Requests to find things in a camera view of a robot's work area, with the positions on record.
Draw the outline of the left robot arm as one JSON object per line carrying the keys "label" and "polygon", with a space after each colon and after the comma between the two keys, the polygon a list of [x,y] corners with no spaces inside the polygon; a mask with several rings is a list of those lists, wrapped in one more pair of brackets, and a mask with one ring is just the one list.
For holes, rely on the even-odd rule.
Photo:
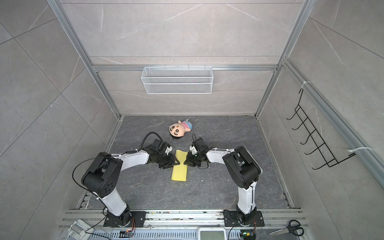
{"label": "left robot arm", "polygon": [[147,147],[120,155],[101,152],[93,159],[81,183],[102,201],[110,214],[121,217],[129,211],[129,207],[116,189],[120,173],[148,163],[158,164],[160,169],[178,166],[180,162],[171,153],[172,149],[170,144],[156,139]]}

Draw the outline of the black handled scissors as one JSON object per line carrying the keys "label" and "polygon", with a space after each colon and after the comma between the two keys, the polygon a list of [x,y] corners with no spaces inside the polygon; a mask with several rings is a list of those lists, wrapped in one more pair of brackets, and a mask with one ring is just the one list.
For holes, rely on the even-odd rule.
{"label": "black handled scissors", "polygon": [[301,223],[297,220],[290,220],[288,225],[284,229],[280,229],[270,233],[270,236],[277,236],[283,234],[292,234],[297,237],[304,235],[305,230],[303,229]]}

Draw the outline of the yellow square paper sheet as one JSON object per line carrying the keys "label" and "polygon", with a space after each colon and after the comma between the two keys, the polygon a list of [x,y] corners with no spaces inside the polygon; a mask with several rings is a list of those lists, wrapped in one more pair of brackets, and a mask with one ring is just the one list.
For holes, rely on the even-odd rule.
{"label": "yellow square paper sheet", "polygon": [[180,164],[173,167],[171,180],[179,182],[185,182],[187,180],[188,166],[184,164],[187,160],[187,155],[188,152],[176,150],[175,156]]}

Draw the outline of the small green circuit board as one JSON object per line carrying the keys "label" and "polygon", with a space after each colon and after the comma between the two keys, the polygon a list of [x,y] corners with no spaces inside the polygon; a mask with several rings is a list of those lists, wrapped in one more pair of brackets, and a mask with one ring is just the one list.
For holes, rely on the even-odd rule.
{"label": "small green circuit board", "polygon": [[256,240],[257,234],[255,231],[241,231],[240,239],[241,240]]}

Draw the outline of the white device bottom left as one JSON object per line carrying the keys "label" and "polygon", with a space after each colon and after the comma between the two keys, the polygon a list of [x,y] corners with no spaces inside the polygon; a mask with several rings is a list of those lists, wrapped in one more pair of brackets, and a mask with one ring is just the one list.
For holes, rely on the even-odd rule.
{"label": "white device bottom left", "polygon": [[76,220],[68,229],[68,240],[88,240],[94,229],[83,220]]}

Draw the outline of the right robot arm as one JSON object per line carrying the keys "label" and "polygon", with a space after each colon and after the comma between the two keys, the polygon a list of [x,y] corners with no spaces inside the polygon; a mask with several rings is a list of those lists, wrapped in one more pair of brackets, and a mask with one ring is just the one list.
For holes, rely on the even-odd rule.
{"label": "right robot arm", "polygon": [[256,211],[256,185],[263,170],[250,151],[244,146],[234,149],[210,148],[202,138],[199,138],[192,142],[184,164],[199,168],[202,162],[226,166],[232,180],[238,186],[237,212],[242,217],[251,216]]}

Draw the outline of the small red-wired circuit board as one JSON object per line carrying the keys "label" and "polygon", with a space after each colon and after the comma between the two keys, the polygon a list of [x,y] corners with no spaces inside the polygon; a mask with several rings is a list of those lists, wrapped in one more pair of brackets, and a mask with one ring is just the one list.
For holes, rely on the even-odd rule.
{"label": "small red-wired circuit board", "polygon": [[133,238],[135,236],[134,230],[120,231],[119,238]]}

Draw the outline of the plush doll toy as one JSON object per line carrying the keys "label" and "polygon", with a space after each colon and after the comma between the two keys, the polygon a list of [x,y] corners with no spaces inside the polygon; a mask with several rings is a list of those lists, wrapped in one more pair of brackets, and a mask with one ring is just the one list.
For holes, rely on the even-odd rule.
{"label": "plush doll toy", "polygon": [[185,133],[190,132],[192,129],[193,125],[188,119],[185,121],[178,121],[177,123],[169,126],[170,135],[174,139],[182,138]]}

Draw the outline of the white digital scale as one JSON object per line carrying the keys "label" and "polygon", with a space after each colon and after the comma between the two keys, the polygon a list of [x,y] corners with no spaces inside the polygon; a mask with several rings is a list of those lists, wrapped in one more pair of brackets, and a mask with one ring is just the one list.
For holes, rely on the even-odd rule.
{"label": "white digital scale", "polygon": [[227,240],[228,234],[225,228],[221,227],[200,227],[198,228],[198,240]]}

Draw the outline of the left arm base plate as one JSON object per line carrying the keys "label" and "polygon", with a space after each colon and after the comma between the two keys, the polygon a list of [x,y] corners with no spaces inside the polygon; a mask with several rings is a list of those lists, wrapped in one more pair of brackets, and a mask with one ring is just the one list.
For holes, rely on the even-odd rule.
{"label": "left arm base plate", "polygon": [[125,211],[117,217],[108,212],[103,226],[112,228],[129,228],[135,225],[136,228],[142,228],[144,226],[146,214],[147,212],[145,211]]}

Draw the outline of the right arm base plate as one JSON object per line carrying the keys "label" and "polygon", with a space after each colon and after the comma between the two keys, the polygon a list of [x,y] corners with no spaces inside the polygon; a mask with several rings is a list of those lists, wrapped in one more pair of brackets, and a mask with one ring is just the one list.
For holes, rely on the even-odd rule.
{"label": "right arm base plate", "polygon": [[249,214],[244,214],[240,210],[236,211],[223,211],[224,222],[226,227],[236,226],[256,226],[264,227],[264,217],[261,211],[253,210]]}

